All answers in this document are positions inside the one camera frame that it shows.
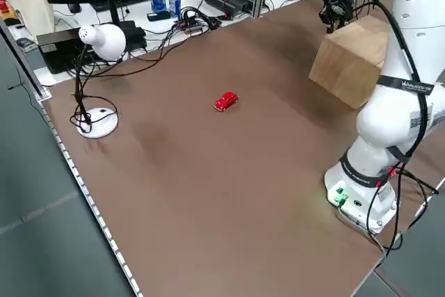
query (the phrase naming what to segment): sticker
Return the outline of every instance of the sticker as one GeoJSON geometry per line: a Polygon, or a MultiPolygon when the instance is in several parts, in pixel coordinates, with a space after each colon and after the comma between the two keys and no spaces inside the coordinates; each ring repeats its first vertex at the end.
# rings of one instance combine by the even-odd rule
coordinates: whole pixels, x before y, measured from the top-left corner
{"type": "Polygon", "coordinates": [[[383,186],[382,189],[380,189],[380,191],[378,192],[378,199],[381,202],[384,202],[388,196],[391,195],[391,186],[389,184],[386,184],[385,186],[383,186]]]}
{"type": "MultiPolygon", "coordinates": [[[[428,122],[431,121],[432,106],[428,107],[428,122]]],[[[420,111],[413,111],[410,114],[410,130],[408,136],[415,136],[420,130],[420,111]]]]}
{"type": "Polygon", "coordinates": [[[40,47],[42,50],[42,53],[48,54],[49,52],[57,51],[57,47],[54,43],[51,43],[50,45],[42,45],[40,47]]]}
{"type": "Polygon", "coordinates": [[[432,128],[436,127],[437,125],[439,125],[443,121],[445,121],[445,110],[443,110],[440,113],[437,113],[437,114],[434,115],[434,118],[432,119],[432,124],[431,124],[430,130],[432,130],[432,128]]]}

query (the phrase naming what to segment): black box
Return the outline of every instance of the black box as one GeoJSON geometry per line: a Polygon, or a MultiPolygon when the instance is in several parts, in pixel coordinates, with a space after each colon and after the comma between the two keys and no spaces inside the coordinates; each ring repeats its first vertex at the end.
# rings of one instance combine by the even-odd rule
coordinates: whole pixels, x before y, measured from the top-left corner
{"type": "Polygon", "coordinates": [[[246,0],[205,0],[210,6],[235,17],[248,7],[246,0]]]}
{"type": "Polygon", "coordinates": [[[37,44],[48,70],[53,74],[74,69],[74,61],[84,46],[79,28],[39,35],[37,44]]]}

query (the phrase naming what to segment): brown table surface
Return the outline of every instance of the brown table surface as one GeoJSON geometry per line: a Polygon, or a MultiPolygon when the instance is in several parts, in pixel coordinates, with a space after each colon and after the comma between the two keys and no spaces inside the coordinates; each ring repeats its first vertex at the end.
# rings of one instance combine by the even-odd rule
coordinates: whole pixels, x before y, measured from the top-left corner
{"type": "MultiPolygon", "coordinates": [[[[150,70],[92,79],[86,94],[119,108],[100,140],[68,121],[73,83],[51,89],[45,107],[145,296],[349,296],[380,258],[325,198],[323,173],[357,132],[356,112],[308,79],[320,7],[301,1],[193,38],[150,70]],[[219,113],[228,90],[240,100],[219,113]]],[[[443,135],[410,164],[433,184],[443,135]]],[[[420,197],[404,189],[406,223],[420,197]]]]}

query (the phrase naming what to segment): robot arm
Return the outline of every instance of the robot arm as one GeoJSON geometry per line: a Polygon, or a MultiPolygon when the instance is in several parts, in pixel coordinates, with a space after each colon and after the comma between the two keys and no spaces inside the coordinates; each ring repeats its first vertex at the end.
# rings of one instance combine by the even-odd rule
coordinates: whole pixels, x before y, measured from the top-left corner
{"type": "Polygon", "coordinates": [[[434,86],[445,69],[445,0],[393,0],[392,15],[406,48],[401,48],[400,35],[391,30],[382,76],[405,88],[416,85],[414,79],[433,89],[429,95],[419,95],[404,87],[378,84],[358,116],[359,137],[325,174],[328,200],[339,206],[339,194],[346,195],[341,210],[375,233],[398,211],[386,175],[400,157],[390,149],[396,147],[403,154],[411,151],[423,138],[423,130],[431,132],[445,120],[445,88],[434,86]],[[428,121],[421,117],[425,114],[421,113],[422,100],[428,121]]]}

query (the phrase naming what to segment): toy car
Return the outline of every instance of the toy car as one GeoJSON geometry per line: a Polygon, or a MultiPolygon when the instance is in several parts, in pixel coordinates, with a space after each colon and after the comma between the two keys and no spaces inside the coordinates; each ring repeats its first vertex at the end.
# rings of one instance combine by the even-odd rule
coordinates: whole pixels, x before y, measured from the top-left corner
{"type": "Polygon", "coordinates": [[[232,92],[224,93],[221,99],[219,99],[213,105],[217,111],[225,111],[232,104],[238,101],[238,95],[232,92]]]}

